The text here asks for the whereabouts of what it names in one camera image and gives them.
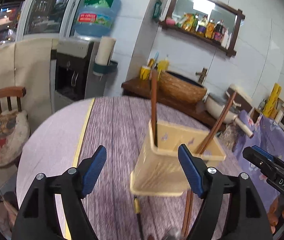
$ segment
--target yellow stripe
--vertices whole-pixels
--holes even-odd
[[[94,98],[91,99],[91,103],[89,105],[88,112],[85,116],[84,124],[83,124],[82,130],[81,130],[81,134],[80,134],[80,138],[79,138],[79,142],[78,142],[78,146],[76,148],[75,155],[74,155],[74,158],[73,158],[72,167],[78,166],[82,142],[83,142],[85,130],[86,130],[86,127],[87,127],[87,124],[88,124],[88,121],[89,121],[89,117],[90,117],[90,114],[91,114],[91,110],[92,110],[92,107],[93,107],[93,103],[94,103]],[[65,239],[71,240],[71,234],[70,234],[69,227],[68,227],[66,220],[65,220],[65,234],[64,235],[65,235]]]

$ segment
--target blue gripper pad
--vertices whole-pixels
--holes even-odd
[[[270,161],[274,161],[273,156],[269,154],[268,152],[262,150],[260,147],[254,145],[252,147],[253,150],[257,151],[258,153],[262,154],[264,157],[268,158]]]
[[[202,187],[202,178],[191,158],[193,158],[193,156],[191,155],[190,151],[180,145],[178,149],[179,162],[192,191],[197,194],[198,197],[201,197],[204,192]]]
[[[95,152],[91,157],[93,158],[92,163],[88,171],[83,176],[83,189],[82,194],[84,196],[90,194],[98,180],[101,170],[106,162],[106,148],[101,146],[98,152]]]

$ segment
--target faucet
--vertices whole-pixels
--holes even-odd
[[[200,76],[199,77],[199,83],[202,85],[203,84],[203,81],[206,77],[206,73],[207,73],[208,69],[207,68],[203,68],[202,69],[202,72],[195,72],[195,75],[196,76]]]

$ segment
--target blue water bottle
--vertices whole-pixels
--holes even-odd
[[[75,31],[83,36],[108,36],[121,0],[85,0],[76,18]]]

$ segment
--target screw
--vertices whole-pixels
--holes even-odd
[[[76,173],[76,168],[70,168],[68,169],[69,174],[75,174]]]
[[[248,175],[245,172],[241,173],[241,177],[242,179],[248,179]]]
[[[211,173],[211,174],[216,173],[216,168],[209,167],[209,168],[208,168],[208,173]]]
[[[43,177],[44,177],[44,174],[43,174],[43,173],[39,173],[39,174],[36,176],[36,178],[37,178],[38,180],[43,179]]]

